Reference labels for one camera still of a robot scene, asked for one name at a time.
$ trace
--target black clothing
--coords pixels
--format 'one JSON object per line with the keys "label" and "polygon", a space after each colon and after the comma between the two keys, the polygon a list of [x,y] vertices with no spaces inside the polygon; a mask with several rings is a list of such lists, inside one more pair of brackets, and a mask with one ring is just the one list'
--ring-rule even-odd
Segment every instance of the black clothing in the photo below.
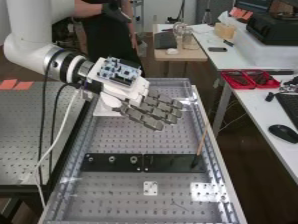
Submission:
{"label": "black clothing", "polygon": [[[112,0],[85,0],[85,2],[91,4],[114,2],[119,4],[119,1],[116,2]],[[82,25],[86,33],[90,61],[95,62],[99,57],[106,58],[111,56],[140,65],[136,52],[131,48],[130,33],[124,23],[118,22],[104,15],[96,15],[83,19]]]}

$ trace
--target black box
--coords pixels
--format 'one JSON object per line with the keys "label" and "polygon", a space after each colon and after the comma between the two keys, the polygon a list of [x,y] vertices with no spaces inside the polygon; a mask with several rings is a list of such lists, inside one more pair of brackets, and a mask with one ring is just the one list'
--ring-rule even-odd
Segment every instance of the black box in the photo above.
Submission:
{"label": "black box", "polygon": [[298,46],[298,18],[295,17],[253,13],[245,29],[263,44]]}

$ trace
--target keyboard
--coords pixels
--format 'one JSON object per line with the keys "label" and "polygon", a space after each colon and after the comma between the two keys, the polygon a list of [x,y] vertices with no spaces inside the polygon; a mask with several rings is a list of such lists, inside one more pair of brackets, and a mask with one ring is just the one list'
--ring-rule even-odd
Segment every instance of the keyboard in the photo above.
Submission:
{"label": "keyboard", "polygon": [[154,34],[154,49],[176,48],[176,41],[172,32]]}
{"label": "keyboard", "polygon": [[298,129],[298,95],[277,93],[275,97],[295,125],[295,128]]}

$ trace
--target monitor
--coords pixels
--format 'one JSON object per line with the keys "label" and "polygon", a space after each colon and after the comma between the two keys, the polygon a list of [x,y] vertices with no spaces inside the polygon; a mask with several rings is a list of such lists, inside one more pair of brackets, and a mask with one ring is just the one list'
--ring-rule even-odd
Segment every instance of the monitor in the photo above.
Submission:
{"label": "monitor", "polygon": [[235,0],[235,7],[251,12],[267,12],[272,0]]}

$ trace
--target computer mouse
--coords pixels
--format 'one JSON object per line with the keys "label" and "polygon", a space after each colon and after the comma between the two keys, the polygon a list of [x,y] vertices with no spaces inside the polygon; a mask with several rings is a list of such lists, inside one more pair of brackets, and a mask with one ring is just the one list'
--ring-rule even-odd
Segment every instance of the computer mouse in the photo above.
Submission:
{"label": "computer mouse", "polygon": [[174,48],[170,48],[166,51],[166,54],[168,54],[168,55],[174,55],[174,54],[178,54],[178,53],[179,53],[179,51],[176,49],[174,49]]}
{"label": "computer mouse", "polygon": [[272,125],[268,127],[268,131],[272,135],[275,135],[276,137],[279,137],[280,139],[283,139],[287,142],[291,143],[298,143],[298,134],[296,132],[288,128],[284,125]]}

